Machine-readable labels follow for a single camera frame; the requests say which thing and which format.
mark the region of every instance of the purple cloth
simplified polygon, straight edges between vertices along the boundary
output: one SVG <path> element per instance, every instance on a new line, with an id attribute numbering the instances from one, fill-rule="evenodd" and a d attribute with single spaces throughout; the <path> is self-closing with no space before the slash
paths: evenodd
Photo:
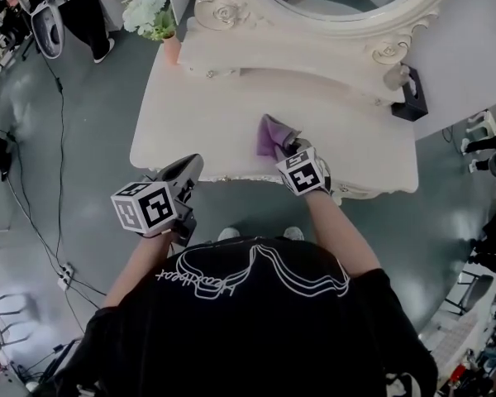
<path id="1" fill-rule="evenodd" d="M 286 148 L 292 144 L 299 133 L 300 131 L 288 127 L 270 115 L 264 115 L 257 131 L 257 155 L 269 155 L 277 160 L 275 147 Z"/>

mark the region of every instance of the mirror frame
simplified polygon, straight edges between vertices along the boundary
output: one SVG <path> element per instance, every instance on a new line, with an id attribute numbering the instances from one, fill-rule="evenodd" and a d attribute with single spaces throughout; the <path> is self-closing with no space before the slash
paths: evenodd
<path id="1" fill-rule="evenodd" d="M 253 28 L 266 23 L 322 36 L 367 38 L 408 27 L 411 35 L 416 25 L 428 26 L 429 18 L 438 16 L 440 1 L 395 0 L 380 9 L 365 12 L 365 16 L 370 13 L 368 17 L 356 19 L 361 15 L 310 17 L 307 12 L 291 10 L 285 2 L 276 0 L 197 0 L 195 17 L 202 26 L 215 31 L 225 31 L 234 26 Z"/>

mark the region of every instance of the white vanity table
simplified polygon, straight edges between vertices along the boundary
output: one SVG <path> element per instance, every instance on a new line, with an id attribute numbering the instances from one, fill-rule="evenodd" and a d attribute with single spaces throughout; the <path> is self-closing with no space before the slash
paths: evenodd
<path id="1" fill-rule="evenodd" d="M 439 1 L 328 16 L 280 0 L 197 0 L 179 65 L 167 65 L 160 47 L 131 163 L 154 170 L 200 153 L 201 180 L 280 182 L 274 161 L 255 154 L 268 113 L 317 148 L 337 199 L 414 192 L 413 124 L 391 114 L 404 96 L 384 76 L 408 53 L 415 27 L 437 16 Z"/>

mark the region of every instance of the white flowers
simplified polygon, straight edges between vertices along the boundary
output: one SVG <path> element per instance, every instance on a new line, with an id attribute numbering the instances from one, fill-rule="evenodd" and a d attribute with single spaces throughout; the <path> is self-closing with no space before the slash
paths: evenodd
<path id="1" fill-rule="evenodd" d="M 123 26 L 129 32 L 143 36 L 155 30 L 156 18 L 165 6 L 165 0 L 131 0 L 123 12 Z"/>

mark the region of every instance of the white chair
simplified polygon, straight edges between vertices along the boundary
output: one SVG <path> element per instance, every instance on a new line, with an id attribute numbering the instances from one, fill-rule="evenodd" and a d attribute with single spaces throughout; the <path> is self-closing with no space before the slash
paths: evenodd
<path id="1" fill-rule="evenodd" d="M 487 132 L 487 136 L 485 138 L 492 138 L 493 136 L 496 136 L 496 121 L 489 110 L 484 110 L 474 117 L 469 117 L 468 122 L 470 125 L 475 125 L 466 130 L 467 134 L 483 128 Z"/>

